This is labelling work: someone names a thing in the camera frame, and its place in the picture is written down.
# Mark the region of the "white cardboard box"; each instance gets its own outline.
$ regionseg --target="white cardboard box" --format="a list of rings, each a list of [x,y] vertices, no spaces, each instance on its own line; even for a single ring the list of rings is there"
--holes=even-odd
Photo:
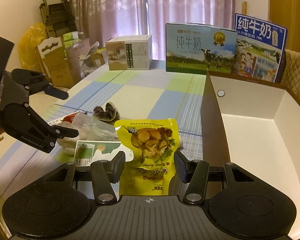
[[[105,43],[109,70],[149,70],[152,36],[118,36]]]
[[[203,159],[236,163],[286,194],[297,209],[289,236],[300,239],[300,101],[280,84],[213,75],[201,108]]]

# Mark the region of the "white circle sticker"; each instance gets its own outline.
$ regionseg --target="white circle sticker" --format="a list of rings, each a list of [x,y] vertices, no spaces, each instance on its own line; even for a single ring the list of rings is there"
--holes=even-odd
[[[217,95],[218,97],[223,97],[226,94],[226,92],[224,90],[219,90]]]

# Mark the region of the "box lid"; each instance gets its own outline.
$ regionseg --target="box lid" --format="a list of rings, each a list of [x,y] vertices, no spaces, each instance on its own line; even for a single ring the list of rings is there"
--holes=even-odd
[[[197,27],[206,27],[206,28],[213,28],[213,29],[219,29],[219,30],[225,30],[229,32],[235,32],[237,31],[229,28],[221,28],[218,26],[210,25],[210,24],[203,24],[203,23],[166,23],[166,25],[185,25],[185,26],[197,26]]]
[[[117,36],[112,38],[108,42],[117,42],[117,41],[147,41],[151,35],[130,35],[130,36]]]

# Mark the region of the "open box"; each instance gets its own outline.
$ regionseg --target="open box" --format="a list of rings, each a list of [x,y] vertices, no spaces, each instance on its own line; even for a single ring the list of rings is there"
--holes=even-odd
[[[221,167],[234,162],[290,197],[297,217],[289,236],[300,239],[298,98],[280,84],[207,74],[201,123],[203,160]]]

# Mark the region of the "card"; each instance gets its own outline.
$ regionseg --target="card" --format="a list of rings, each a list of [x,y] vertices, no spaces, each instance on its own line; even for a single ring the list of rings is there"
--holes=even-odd
[[[111,161],[119,151],[125,153],[125,161],[132,161],[133,151],[120,142],[77,141],[74,159],[78,167],[90,166],[99,160]]]

